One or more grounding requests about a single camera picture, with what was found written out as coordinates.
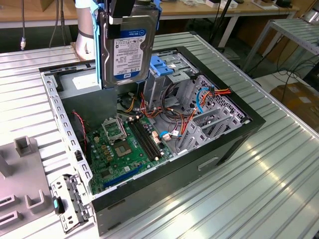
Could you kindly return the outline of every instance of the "aluminum table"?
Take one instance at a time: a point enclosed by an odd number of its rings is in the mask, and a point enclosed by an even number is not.
[[[278,41],[281,35],[294,41],[296,44],[303,47],[305,51],[307,50],[314,55],[319,54],[319,46],[318,46],[319,26],[318,25],[317,26],[311,25],[299,18],[270,20],[265,26],[262,33],[260,34],[255,45],[249,52],[246,58],[246,61],[244,63],[243,71],[247,70],[254,55],[258,51],[260,45],[263,43],[270,29],[274,29],[278,33],[274,37],[274,39],[271,41],[269,46],[267,47],[266,51],[263,54],[264,56],[269,51],[271,51],[271,49],[274,47],[274,45],[276,44],[276,42]]]
[[[230,160],[119,225],[103,238],[312,238],[319,229],[319,135],[236,66],[188,32],[154,49],[186,46],[267,122]],[[37,139],[48,182],[72,171],[38,72],[77,61],[57,47],[0,55],[0,143]],[[51,213],[3,239],[97,238],[90,221],[63,233]]]

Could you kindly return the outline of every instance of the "red cable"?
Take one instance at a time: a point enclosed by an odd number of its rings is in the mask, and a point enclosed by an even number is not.
[[[83,120],[76,112],[72,112],[72,113],[75,114],[79,118],[79,120],[81,121],[82,128],[83,128],[83,135],[84,135],[84,153],[86,153],[86,132],[85,132]]]

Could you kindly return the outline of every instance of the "pci slot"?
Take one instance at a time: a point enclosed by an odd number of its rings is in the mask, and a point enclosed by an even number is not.
[[[131,176],[133,176],[135,174],[137,174],[142,166],[143,165],[140,165],[136,169],[133,169],[130,172],[127,172],[126,174],[123,174],[123,175],[121,175],[121,176],[119,176],[119,177],[117,177],[115,179],[112,179],[109,182],[104,183],[103,187],[104,188],[110,187],[110,186],[112,186],[114,184],[117,184],[117,183],[119,183],[119,182],[121,182],[121,181],[123,181],[123,180],[125,180],[125,179],[127,179],[127,178],[129,178],[129,177],[131,177]]]
[[[147,154],[150,161],[158,160],[161,157],[159,149],[155,143],[151,140],[149,135],[146,133],[142,124],[138,121],[130,121],[128,125],[133,132],[134,136],[138,140],[140,146]]]

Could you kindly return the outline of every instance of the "white connector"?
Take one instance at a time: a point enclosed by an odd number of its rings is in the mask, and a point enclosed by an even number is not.
[[[25,45],[26,45],[26,41],[25,41],[25,38],[23,37],[21,39],[21,43],[20,43],[20,46],[21,46],[21,51],[23,51],[25,49]]]

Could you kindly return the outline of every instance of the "ram slot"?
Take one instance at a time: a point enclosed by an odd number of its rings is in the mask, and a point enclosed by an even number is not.
[[[150,161],[154,161],[161,157],[159,149],[156,147],[155,143],[151,140],[149,135],[146,133],[144,127],[138,121],[132,121],[128,123],[131,131],[138,140],[140,146],[147,154]]]

